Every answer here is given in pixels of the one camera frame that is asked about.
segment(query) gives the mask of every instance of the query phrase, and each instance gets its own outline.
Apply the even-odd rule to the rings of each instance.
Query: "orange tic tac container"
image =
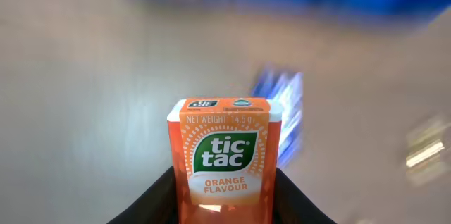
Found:
[[[283,108],[183,99],[168,116],[180,224],[272,223]]]

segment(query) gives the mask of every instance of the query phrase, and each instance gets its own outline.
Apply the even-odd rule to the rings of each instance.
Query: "orange label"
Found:
[[[193,204],[255,204],[265,164],[265,99],[188,99],[180,130]]]

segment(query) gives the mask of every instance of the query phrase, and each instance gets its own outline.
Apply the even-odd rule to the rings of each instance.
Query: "gray surface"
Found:
[[[180,98],[246,95],[267,61],[302,70],[306,142],[287,174],[344,223],[449,223],[450,178],[412,188],[405,134],[448,113],[451,15],[393,34],[318,20],[0,0],[2,223],[105,223],[171,165]]]

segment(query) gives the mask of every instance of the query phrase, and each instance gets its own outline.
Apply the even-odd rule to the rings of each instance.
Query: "container lid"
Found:
[[[271,110],[269,111],[269,122],[280,122],[282,120],[282,112],[283,112],[282,105],[280,105],[277,101],[274,100],[267,101],[269,103],[269,106],[271,107]],[[177,102],[177,104],[174,106],[174,108],[168,115],[169,122],[180,122],[179,114],[185,102],[186,99],[181,99],[180,101]]]

